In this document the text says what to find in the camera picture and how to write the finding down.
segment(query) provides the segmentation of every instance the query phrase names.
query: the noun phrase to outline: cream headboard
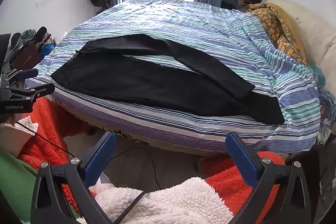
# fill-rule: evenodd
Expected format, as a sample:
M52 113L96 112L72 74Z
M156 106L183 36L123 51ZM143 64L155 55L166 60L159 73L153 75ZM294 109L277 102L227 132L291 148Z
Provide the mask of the cream headboard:
M306 8L288 0L267 0L284 9L296 24L307 60L320 67L325 88L336 96L336 28Z

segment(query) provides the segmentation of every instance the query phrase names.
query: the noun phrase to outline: black cable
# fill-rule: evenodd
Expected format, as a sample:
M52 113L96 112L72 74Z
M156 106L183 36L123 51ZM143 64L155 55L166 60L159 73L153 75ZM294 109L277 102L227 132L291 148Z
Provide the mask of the black cable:
M58 149L62 150L63 152L68 153L68 154L71 155L72 157L76 158L76 157L75 157L72 153L70 153L69 151L67 151L67 150L65 150L65 149L63 149L63 148L61 148L61 147L59 147L58 145L56 145L56 144L54 144L54 143L48 141L46 138L44 138L43 136L41 136L41 135L38 134L37 132L34 132L34 131L31 130L30 128L24 126L22 123L20 123L20 122L16 122L16 123L19 124L20 126L22 126L23 128L29 130L30 132L34 133L35 135L39 136L40 138L42 138L42 139L45 140L46 142L50 143L51 145L57 147Z
M157 179L157 177L156 177L156 170L155 170L155 165L154 165L153 158L152 158L151 154L150 154L147 150L145 150L145 149L143 149L143 148L141 148L141 147L132 147L132 148L129 148L129 149L125 150L124 152L121 152L120 154L114 156L112 159L110 159L110 160L107 162L107 164L105 165L104 169L105 169L106 166L110 163L111 160L113 160L113 159L115 159L116 157L119 157L120 155L126 153L126 152L129 151L129 150L133 150L133 149L140 149L140 150L143 150L143 151L145 151L145 152L149 155L149 157L151 158L151 161L152 161L153 169L154 169L154 176L155 176L156 184L157 184L157 186L159 187L159 189L162 190L160 184L158 183L158 179Z
M136 203L148 192L143 191L140 195L138 195L135 200L123 211L118 218L113 221L113 224L120 224L120 222L125 218L125 216L132 210L132 208L136 205Z

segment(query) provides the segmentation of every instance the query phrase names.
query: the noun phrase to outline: gray floor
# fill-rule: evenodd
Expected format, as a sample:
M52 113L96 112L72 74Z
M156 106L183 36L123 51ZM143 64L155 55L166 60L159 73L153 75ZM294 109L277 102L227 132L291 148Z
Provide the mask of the gray floor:
M80 156L93 146L102 134L103 132L93 136L80 134L66 137L64 140L69 151L75 156ZM199 156L151 147L121 136L117 136L117 148L113 155L132 147L141 147L151 154L157 181L163 189L180 184L191 177L202 177L202 174L196 171ZM140 149L132 149L118 156L108 164L104 173L117 187L131 187L143 191L158 190L151 158Z

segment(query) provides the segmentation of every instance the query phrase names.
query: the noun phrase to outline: black pants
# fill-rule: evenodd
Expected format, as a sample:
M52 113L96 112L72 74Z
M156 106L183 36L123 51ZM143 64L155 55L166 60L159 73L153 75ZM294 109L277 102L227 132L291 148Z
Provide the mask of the black pants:
M125 55L169 55L195 72ZM284 122L276 97L254 86L216 58L145 34L89 41L51 77L66 89L113 101L181 110L201 116L248 115Z

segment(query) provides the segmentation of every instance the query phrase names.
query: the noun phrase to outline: mattress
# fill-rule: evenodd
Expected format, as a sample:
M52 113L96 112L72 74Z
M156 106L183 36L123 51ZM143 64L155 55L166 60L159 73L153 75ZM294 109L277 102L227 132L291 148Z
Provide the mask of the mattress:
M113 102L66 90L50 78L87 41L135 33L177 41L216 57L254 84L253 92L276 96L285 123L265 125L246 116L201 117ZM136 58L190 70L172 57ZM53 97L73 110L173 145L225 152L225 136L234 131L257 150L293 153L309 150L319 131L319 97L309 69L277 50L253 15L236 10L179 0L126 0L74 28L35 68L39 75L26 80L26 87L54 83Z

